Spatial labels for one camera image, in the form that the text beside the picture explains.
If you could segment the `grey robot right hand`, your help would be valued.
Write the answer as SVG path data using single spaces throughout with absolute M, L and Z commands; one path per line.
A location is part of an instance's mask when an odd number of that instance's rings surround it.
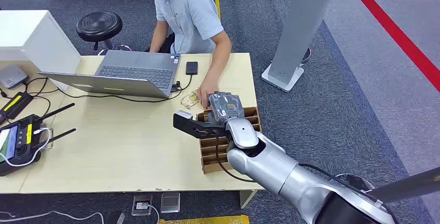
M 245 118 L 244 108 L 238 95 L 230 92 L 214 92 L 208 96 L 211 111 L 207 120 L 213 124 L 225 124 L 231 118 Z

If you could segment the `person's left hand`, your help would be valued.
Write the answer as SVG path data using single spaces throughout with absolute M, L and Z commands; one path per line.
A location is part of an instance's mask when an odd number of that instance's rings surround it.
M 197 90 L 199 102 L 203 109 L 208 108 L 208 96 L 218 90 L 217 80 L 205 78 Z

